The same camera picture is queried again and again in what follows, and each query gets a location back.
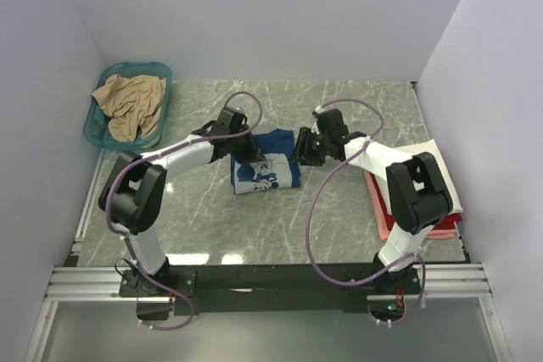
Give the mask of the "blue t-shirt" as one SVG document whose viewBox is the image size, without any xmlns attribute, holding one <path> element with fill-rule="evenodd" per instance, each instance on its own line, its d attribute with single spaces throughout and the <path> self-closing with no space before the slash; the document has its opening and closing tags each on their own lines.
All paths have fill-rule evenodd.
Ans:
<svg viewBox="0 0 543 362">
<path fill-rule="evenodd" d="M 255 146 L 264 160 L 240 164 L 231 158 L 231 185 L 235 195 L 276 189 L 299 188 L 299 164 L 291 160 L 294 132 L 276 129 L 254 135 Z"/>
</svg>

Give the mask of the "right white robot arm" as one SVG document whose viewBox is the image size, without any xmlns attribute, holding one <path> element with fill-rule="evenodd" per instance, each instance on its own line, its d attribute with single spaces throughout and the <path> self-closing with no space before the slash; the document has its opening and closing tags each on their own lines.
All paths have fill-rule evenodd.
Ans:
<svg viewBox="0 0 543 362">
<path fill-rule="evenodd" d="M 313 113 L 316 131 L 299 129 L 293 160 L 304 166 L 322 166 L 326 159 L 339 162 L 317 188 L 305 222 L 305 249 L 313 270 L 340 287 L 362 286 L 372 281 L 377 290 L 393 292 L 412 268 L 429 232 L 453 210 L 453 200 L 436 158 L 429 152 L 402 153 L 375 142 L 362 132 L 350 132 L 339 109 Z M 332 177 L 351 165 L 384 180 L 395 223 L 386 243 L 374 256 L 372 275 L 359 281 L 340 281 L 327 275 L 311 251 L 311 221 L 317 200 Z"/>
</svg>

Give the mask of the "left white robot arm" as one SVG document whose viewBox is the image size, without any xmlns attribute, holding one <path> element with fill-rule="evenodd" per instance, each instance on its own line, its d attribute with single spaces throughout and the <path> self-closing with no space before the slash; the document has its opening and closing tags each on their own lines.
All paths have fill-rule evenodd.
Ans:
<svg viewBox="0 0 543 362">
<path fill-rule="evenodd" d="M 247 116 L 224 107 L 216 120 L 181 142 L 150 153 L 125 151 L 118 156 L 98 199 L 111 232 L 120 236 L 149 295 L 171 290 L 170 262 L 160 246 L 154 223 L 160 214 L 166 184 L 199 166 L 226 156 L 239 164 L 265 159 L 256 147 Z"/>
</svg>

